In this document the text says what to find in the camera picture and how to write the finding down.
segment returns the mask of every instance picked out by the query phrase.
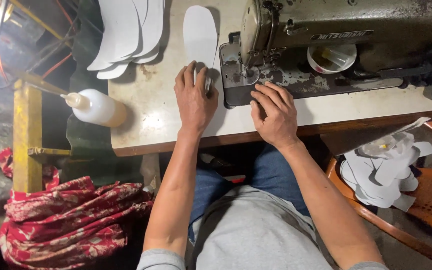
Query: orange chair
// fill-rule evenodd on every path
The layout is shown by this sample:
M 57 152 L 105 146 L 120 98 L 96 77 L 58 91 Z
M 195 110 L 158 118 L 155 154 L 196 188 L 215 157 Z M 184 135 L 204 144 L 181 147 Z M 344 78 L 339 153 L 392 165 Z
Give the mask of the orange chair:
M 432 130 L 432 123 L 427 125 Z M 408 213 L 425 221 L 432 227 L 432 169 L 419 169 L 422 175 L 418 177 L 419 186 L 413 192 L 406 194 L 416 197 L 416 201 L 409 208 Z M 364 219 L 374 224 L 376 227 L 386 232 L 399 242 L 416 250 L 422 255 L 432 260 L 432 247 L 416 239 L 414 236 L 394 227 L 393 225 L 382 220 L 374 213 L 370 212 L 364 206 L 358 203 L 354 191 L 351 187 L 341 180 L 339 175 L 339 164 L 333 157 L 329 162 L 326 175 L 338 188 L 338 190 L 348 199 L 348 202 L 354 207 L 355 211 Z

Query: mitsubishi sewing machine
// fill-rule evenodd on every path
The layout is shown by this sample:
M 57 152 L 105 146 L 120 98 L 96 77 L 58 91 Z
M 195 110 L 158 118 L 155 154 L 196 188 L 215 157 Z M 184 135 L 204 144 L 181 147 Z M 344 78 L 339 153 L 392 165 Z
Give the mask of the mitsubishi sewing machine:
M 219 48 L 225 106 L 271 81 L 295 99 L 432 85 L 432 0 L 248 0 L 241 32 Z M 347 70 L 320 74 L 312 46 L 356 44 Z

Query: gray shirt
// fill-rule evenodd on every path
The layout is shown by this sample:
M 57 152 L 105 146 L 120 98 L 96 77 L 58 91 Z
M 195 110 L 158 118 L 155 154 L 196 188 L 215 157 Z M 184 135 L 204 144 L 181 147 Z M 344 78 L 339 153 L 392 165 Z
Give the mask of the gray shirt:
M 197 236 L 189 269 L 331 270 L 321 254 L 309 217 L 286 200 L 250 186 L 239 186 L 214 202 L 195 222 Z M 137 270 L 184 270 L 174 252 L 142 253 Z M 363 262 L 351 270 L 387 270 Z

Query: blue jeans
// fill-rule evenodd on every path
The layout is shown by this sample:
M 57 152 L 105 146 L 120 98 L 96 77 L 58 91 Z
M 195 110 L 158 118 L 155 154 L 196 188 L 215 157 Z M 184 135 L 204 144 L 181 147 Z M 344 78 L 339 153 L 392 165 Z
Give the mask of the blue jeans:
M 310 216 L 290 165 L 274 146 L 267 144 L 264 147 L 254 162 L 252 176 L 247 178 L 245 183 L 290 201 L 299 213 Z M 204 215 L 212 203 L 233 187 L 235 185 L 231 181 L 224 179 L 212 169 L 196 169 L 196 186 L 188 229 L 191 242 L 194 242 L 193 223 Z

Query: white table top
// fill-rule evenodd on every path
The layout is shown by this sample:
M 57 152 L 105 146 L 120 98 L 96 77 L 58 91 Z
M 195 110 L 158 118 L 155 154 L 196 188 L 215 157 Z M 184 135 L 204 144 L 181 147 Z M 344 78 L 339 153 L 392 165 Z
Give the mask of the white table top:
M 246 0 L 173 0 L 170 4 L 166 0 L 166 9 L 170 8 L 170 27 L 168 29 L 165 24 L 161 39 L 162 60 L 157 64 L 129 65 L 121 77 L 108 83 L 109 96 L 129 109 L 126 122 L 111 129 L 114 149 L 176 141 L 181 120 L 173 87 L 174 78 L 187 64 L 183 42 L 184 14 L 192 5 L 210 8 L 220 33 L 219 48 L 228 42 L 229 33 L 240 31 L 245 3 Z M 218 53 L 214 68 L 220 69 Z M 221 80 L 215 82 L 215 87 L 220 93 L 219 107 L 203 137 L 255 131 L 251 108 L 226 109 Z M 432 111 L 432 100 L 423 95 L 423 90 L 423 87 L 410 86 L 407 89 L 388 88 L 297 99 L 294 100 L 297 122 L 299 126 L 305 126 Z

